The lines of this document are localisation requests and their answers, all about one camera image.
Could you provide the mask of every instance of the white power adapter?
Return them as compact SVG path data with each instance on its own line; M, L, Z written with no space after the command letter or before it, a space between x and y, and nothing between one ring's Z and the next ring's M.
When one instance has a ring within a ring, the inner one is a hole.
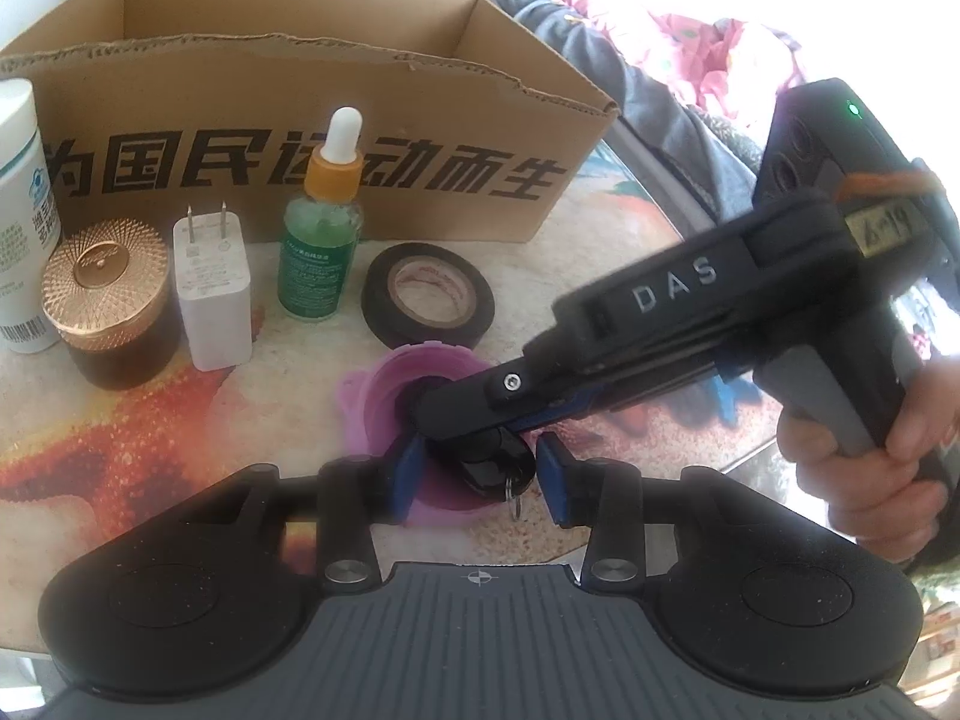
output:
M188 208L174 225L174 274L193 365L217 370L250 360L250 264L240 218L227 204L219 214Z

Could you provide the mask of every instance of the gold lid jar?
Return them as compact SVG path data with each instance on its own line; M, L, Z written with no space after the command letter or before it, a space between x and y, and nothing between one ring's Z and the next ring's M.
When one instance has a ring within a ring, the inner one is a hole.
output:
M172 309L169 271L157 230L128 218L101 221L56 248L43 273L43 312L71 353L86 353L74 359L88 378L118 386L114 374L132 365L135 370L119 385L131 386L166 365L179 343L179 327L162 323L162 333L173 337L160 345L162 360L144 338L159 332L160 319ZM91 375L90 365L109 368L110 375Z

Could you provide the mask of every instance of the black tape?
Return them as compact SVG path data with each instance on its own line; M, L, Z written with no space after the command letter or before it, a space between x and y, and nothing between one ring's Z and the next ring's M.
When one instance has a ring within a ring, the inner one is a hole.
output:
M431 320L403 303L398 290L410 282L442 290L456 319ZM360 306L373 335L392 349L424 341L472 349L493 322L493 291L480 271L452 251L430 244L399 244L377 255L367 271Z

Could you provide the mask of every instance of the metal bolt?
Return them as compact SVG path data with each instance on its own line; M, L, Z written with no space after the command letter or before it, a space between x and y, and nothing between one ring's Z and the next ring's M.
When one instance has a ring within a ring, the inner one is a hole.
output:
M336 560L326 567L323 574L337 584L357 584L370 576L370 567L361 560Z
M590 567L590 573L600 581L630 581L637 576L637 567L630 560L604 557Z

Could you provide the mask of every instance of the person's hand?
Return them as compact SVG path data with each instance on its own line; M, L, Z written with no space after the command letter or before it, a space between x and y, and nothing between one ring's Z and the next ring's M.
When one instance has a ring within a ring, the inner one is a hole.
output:
M937 533L947 503L939 482L915 482L920 458L955 430L960 413L960 359L929 362L910 383L883 449L858 458L837 454L827 428L784 411L776 441L797 464L797 484L829 504L829 523L875 555L900 562Z

